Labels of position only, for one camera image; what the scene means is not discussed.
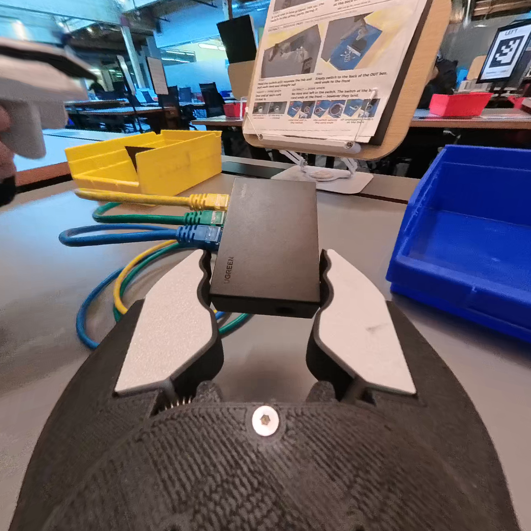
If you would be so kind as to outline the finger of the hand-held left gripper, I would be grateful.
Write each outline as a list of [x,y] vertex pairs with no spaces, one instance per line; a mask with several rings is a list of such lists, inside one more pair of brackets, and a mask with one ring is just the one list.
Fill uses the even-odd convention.
[[48,64],[73,79],[96,80],[90,66],[68,50],[44,43],[1,37],[1,57]]
[[87,95],[78,82],[49,64],[1,56],[2,101],[76,101]]

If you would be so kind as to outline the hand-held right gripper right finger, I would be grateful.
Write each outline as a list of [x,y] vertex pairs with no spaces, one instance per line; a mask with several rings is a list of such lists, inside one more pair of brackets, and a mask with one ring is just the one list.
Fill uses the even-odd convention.
[[306,364],[341,401],[383,392],[415,397],[416,386],[387,300],[359,269],[332,249],[320,257],[321,306]]

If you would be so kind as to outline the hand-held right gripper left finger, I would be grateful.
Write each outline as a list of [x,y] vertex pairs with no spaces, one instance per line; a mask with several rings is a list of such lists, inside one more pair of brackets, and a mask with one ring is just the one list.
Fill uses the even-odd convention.
[[116,395],[159,391],[192,399],[224,362],[210,307],[211,252],[197,249],[162,276],[142,301],[117,378]]

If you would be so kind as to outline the black network switch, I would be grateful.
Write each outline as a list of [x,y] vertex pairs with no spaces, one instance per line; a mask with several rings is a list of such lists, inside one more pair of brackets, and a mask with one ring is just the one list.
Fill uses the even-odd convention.
[[319,262],[315,182],[236,177],[210,281],[216,310],[311,319]]

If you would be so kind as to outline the blue plastic bin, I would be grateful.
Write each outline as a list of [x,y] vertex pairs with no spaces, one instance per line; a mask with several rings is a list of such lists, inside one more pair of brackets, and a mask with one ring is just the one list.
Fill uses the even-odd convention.
[[530,150],[444,147],[408,201],[386,278],[530,343]]

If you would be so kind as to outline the person's left hand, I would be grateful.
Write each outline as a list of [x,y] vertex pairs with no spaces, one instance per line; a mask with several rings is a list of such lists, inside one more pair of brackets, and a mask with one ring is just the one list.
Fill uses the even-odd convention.
[[[1,107],[1,133],[10,129],[11,121],[7,111]],[[1,141],[1,182],[14,177],[16,168],[14,164],[14,153]]]

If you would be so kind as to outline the dark wooden table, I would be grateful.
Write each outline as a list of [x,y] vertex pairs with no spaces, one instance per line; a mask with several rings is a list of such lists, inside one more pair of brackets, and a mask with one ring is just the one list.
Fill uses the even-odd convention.
[[71,102],[66,106],[68,127],[116,133],[155,132],[181,129],[178,108],[158,105],[118,105],[118,101]]

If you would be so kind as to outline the black office chair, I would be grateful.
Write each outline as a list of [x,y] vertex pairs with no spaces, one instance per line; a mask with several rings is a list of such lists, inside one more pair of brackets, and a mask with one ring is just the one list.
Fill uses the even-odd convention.
[[207,118],[224,116],[225,101],[219,93],[216,83],[200,83]]
[[195,126],[191,124],[196,119],[194,114],[194,107],[192,105],[184,105],[179,101],[179,92],[176,86],[168,87],[167,103],[165,106],[169,109],[169,117],[173,121],[175,129],[190,128],[195,129]]

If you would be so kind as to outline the white stand base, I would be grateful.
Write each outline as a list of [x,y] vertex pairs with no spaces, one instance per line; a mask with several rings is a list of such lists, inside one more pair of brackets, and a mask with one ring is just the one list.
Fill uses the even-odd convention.
[[341,158],[347,169],[321,168],[308,165],[305,159],[295,151],[281,150],[280,153],[289,158],[293,165],[271,177],[276,181],[313,182],[316,189],[343,195],[354,195],[373,180],[374,175],[358,171],[357,160]]

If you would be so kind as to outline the yellow plastic bin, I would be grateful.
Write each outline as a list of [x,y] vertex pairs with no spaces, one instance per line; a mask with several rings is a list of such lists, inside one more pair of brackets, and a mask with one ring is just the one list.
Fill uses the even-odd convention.
[[177,196],[222,172],[219,131],[161,130],[65,150],[79,189]]

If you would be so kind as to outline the black panel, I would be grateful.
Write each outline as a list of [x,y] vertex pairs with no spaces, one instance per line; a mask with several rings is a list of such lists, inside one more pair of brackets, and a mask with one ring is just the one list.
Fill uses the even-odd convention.
[[217,29],[229,65],[255,60],[256,36],[254,21],[249,14],[219,22]]

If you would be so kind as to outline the instruction sheet on wooden stand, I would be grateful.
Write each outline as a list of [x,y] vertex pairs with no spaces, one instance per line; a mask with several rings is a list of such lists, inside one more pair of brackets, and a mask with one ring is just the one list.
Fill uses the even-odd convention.
[[[408,74],[400,92],[394,114],[389,123],[381,145],[368,143],[344,142],[334,139],[327,141],[309,137],[270,137],[263,139],[262,135],[246,135],[245,140],[254,147],[289,150],[310,154],[347,157],[364,161],[377,160],[391,154],[406,138],[413,126],[414,115],[421,94],[431,75],[436,54],[447,29],[451,11],[450,1],[433,1],[427,17],[418,46],[414,53]],[[256,73],[254,63],[253,74],[249,86],[252,89],[253,75]]]

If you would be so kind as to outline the printed instruction sheet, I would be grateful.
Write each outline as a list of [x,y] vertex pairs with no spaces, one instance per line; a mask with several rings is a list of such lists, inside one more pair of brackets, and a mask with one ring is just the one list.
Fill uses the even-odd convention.
[[428,1],[271,1],[246,135],[376,140]]

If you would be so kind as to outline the printed tag sign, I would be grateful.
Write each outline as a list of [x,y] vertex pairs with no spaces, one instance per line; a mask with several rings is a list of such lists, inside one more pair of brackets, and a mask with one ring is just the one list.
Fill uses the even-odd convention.
[[477,82],[508,81],[530,42],[530,18],[497,29]]

